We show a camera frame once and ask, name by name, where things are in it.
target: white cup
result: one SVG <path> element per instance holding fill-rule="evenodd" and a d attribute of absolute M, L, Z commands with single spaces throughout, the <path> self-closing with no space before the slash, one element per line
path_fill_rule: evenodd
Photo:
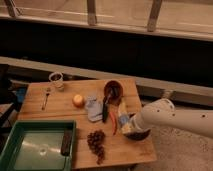
<path fill-rule="evenodd" d="M 53 83 L 54 87 L 59 90 L 64 90 L 63 74 L 61 72 L 53 72 L 49 75 L 49 80 Z"/>

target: green plastic bin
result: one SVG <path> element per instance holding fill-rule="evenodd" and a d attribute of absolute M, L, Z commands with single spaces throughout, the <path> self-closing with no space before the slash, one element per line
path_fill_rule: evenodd
<path fill-rule="evenodd" d="M 65 132 L 71 139 L 62 155 Z M 17 121 L 1 153 L 0 171 L 70 171 L 75 134 L 75 121 Z"/>

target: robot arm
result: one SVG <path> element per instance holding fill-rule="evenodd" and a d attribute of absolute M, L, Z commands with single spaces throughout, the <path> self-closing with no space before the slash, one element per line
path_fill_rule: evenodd
<path fill-rule="evenodd" d="M 137 132 L 165 125 L 213 138 L 213 110 L 176 110 L 165 98 L 147 104 L 130 122 Z"/>

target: metal fork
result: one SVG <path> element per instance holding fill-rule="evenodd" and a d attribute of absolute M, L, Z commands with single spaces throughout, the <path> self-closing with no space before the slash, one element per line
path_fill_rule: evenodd
<path fill-rule="evenodd" d="M 43 105 L 42 105 L 42 108 L 41 110 L 45 110 L 45 107 L 46 107 L 46 104 L 47 104 L 47 99 L 50 95 L 50 91 L 51 91 L 51 88 L 50 87 L 47 87 L 46 89 L 46 94 L 45 94 L 45 98 L 44 98 L 44 102 L 43 102 Z"/>

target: brown bowl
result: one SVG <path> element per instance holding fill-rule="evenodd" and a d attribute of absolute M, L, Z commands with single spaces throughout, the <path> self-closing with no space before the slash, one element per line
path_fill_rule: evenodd
<path fill-rule="evenodd" d="M 109 98 L 108 103 L 119 105 L 123 96 L 123 87 L 121 86 L 121 84 L 114 80 L 109 81 L 104 87 L 104 96 L 107 97 L 110 93 L 112 94 Z"/>

